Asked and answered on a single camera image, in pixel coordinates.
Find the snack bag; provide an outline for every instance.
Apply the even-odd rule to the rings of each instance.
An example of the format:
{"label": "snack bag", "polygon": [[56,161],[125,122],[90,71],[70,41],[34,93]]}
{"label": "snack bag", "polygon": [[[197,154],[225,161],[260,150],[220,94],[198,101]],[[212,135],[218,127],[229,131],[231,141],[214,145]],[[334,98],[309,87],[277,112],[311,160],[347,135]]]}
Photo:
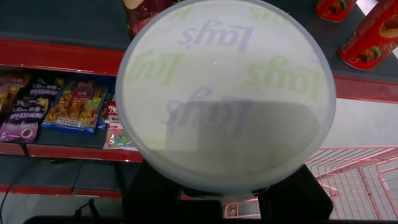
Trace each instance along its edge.
{"label": "snack bag", "polygon": [[52,128],[73,133],[94,134],[103,99],[108,88],[93,80],[70,81],[42,123]]}
{"label": "snack bag", "polygon": [[0,75],[0,113],[8,114],[19,91],[29,83],[30,75],[3,73]]}
{"label": "snack bag", "polygon": [[[111,94],[108,93],[108,94],[106,95],[104,104],[106,105],[106,104],[109,103],[110,101],[111,101]],[[97,128],[99,128],[99,129],[105,129],[105,128],[107,127],[107,125],[108,125],[108,123],[107,123],[107,121],[106,121],[106,118],[108,117],[108,110],[107,110],[107,109],[104,109],[104,110],[101,110],[101,111],[102,111],[102,112],[101,112],[101,115],[99,116],[99,119],[98,119]]]}
{"label": "snack bag", "polygon": [[45,98],[53,100],[63,86],[62,78],[38,78],[33,83],[26,98],[38,99]]}
{"label": "snack bag", "polygon": [[118,118],[115,102],[110,102],[106,105],[108,111],[107,122],[109,122],[108,132],[106,133],[106,140],[104,149],[137,149],[132,144],[132,141],[124,133],[123,127]]}
{"label": "snack bag", "polygon": [[39,121],[45,116],[48,105],[48,99],[18,100],[10,116],[0,127],[0,141],[33,142],[37,135]]}

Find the red shelf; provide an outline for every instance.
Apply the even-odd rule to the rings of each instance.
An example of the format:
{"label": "red shelf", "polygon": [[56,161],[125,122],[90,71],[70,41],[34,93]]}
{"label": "red shelf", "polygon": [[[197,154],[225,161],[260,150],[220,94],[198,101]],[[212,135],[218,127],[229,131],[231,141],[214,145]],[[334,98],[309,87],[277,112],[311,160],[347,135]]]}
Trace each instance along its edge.
{"label": "red shelf", "polygon": [[137,151],[111,150],[87,147],[46,146],[28,144],[30,156],[68,159],[102,159],[109,161],[141,162],[142,155]]}
{"label": "red shelf", "polygon": [[0,142],[0,154],[18,155],[18,156],[25,155],[24,150],[22,150],[22,147],[20,145],[15,143],[6,143],[6,142]]}
{"label": "red shelf", "polygon": [[[124,52],[0,39],[0,63],[15,67],[116,76]],[[398,103],[398,83],[335,77],[338,98]]]}
{"label": "red shelf", "polygon": [[0,64],[15,67],[116,76],[124,52],[0,39]]}
{"label": "red shelf", "polygon": [[398,103],[398,83],[335,77],[338,98]]}
{"label": "red shelf", "polygon": [[[0,185],[0,192],[6,192],[8,185]],[[19,194],[38,194],[38,195],[71,195],[72,189],[67,187],[44,187],[31,185],[16,185],[10,188],[10,192]]]}

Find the round lid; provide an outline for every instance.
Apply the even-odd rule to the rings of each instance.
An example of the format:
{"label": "round lid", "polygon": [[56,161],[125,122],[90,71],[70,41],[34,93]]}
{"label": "round lid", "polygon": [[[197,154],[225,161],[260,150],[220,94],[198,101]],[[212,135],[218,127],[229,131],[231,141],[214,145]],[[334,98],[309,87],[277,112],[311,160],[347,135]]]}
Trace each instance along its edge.
{"label": "round lid", "polygon": [[335,98],[311,35],[255,0],[168,8],[131,42],[116,82],[119,118],[144,158],[180,184],[224,194],[298,169],[326,137]]}

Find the shopping cart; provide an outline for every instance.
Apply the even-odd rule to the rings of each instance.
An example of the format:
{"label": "shopping cart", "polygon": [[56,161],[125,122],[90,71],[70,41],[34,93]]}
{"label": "shopping cart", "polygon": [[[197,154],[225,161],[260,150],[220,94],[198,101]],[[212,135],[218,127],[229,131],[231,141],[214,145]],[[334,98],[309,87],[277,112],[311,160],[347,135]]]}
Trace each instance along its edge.
{"label": "shopping cart", "polygon": [[[334,203],[331,219],[398,219],[398,146],[321,148],[306,163]],[[257,199],[227,204],[225,218],[260,218]]]}

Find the red packaging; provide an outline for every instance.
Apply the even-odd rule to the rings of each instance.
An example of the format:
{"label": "red packaging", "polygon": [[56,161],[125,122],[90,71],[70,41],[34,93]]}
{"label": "red packaging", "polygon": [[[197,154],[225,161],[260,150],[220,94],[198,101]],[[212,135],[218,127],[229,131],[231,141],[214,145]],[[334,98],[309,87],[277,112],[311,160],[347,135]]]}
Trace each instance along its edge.
{"label": "red packaging", "polygon": [[172,5],[172,0],[123,0],[130,39],[156,15]]}
{"label": "red packaging", "polygon": [[398,0],[382,0],[338,54],[354,68],[369,70],[398,46]]}
{"label": "red packaging", "polygon": [[319,0],[315,13],[323,19],[341,22],[355,5],[356,0]]}

